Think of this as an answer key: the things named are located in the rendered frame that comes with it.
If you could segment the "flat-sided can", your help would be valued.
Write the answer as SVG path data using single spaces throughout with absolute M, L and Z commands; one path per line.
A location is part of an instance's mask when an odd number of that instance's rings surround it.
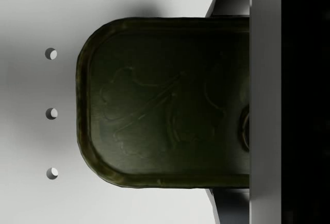
M 129 188 L 250 186 L 248 17 L 125 18 L 84 43 L 77 143 Z

